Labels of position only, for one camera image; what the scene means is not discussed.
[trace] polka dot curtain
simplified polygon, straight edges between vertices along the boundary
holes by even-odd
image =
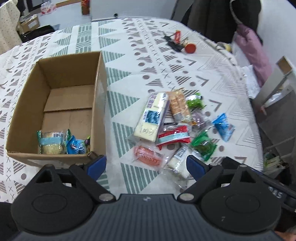
[[[0,7],[0,54],[22,43],[16,26],[20,18],[17,0],[9,0]]]

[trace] blue package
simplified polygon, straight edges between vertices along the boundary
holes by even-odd
[[[67,142],[67,153],[68,154],[85,154],[85,143],[84,140],[76,140],[75,136]]]
[[[222,140],[224,140],[225,142],[229,141],[235,128],[234,125],[228,123],[226,114],[221,114],[217,117],[217,119],[212,121],[212,123],[218,130]]]

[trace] patterned tablecloth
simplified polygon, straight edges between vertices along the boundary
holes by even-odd
[[[17,0],[8,0],[0,7],[0,54],[22,43],[17,31],[20,18]]]
[[[194,54],[176,53],[164,41],[181,30],[197,45]],[[180,193],[171,180],[133,161],[126,137],[136,126],[150,93],[184,87],[186,96],[199,91],[213,120],[226,112],[236,129],[221,140],[216,129],[209,136],[218,145],[209,162],[229,156],[262,168],[262,147],[252,108],[235,59],[214,42],[178,22],[127,18],[74,26],[36,38],[0,56],[0,201],[12,202],[38,168],[19,163],[6,154],[5,143],[13,111],[34,64],[41,58],[101,50],[108,73],[105,126],[107,168],[98,182],[117,197],[120,193]],[[172,154],[177,145],[163,151]]]

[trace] metal bolt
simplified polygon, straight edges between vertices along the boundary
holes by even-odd
[[[179,196],[183,201],[191,201],[194,199],[194,195],[191,193],[182,193]]]
[[[99,196],[99,199],[103,202],[111,201],[114,196],[111,193],[103,193]]]

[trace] cardboard box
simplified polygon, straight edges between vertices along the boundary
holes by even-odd
[[[28,31],[32,31],[34,29],[37,29],[40,27],[39,19],[36,14],[34,14],[30,19],[25,20],[20,24],[21,26],[21,31],[23,33],[26,33]]]
[[[67,128],[77,139],[91,136],[90,150],[106,154],[104,106],[107,75],[100,52],[39,60],[17,102],[7,137],[8,156],[38,165],[87,163],[87,154],[39,154],[37,131]]]

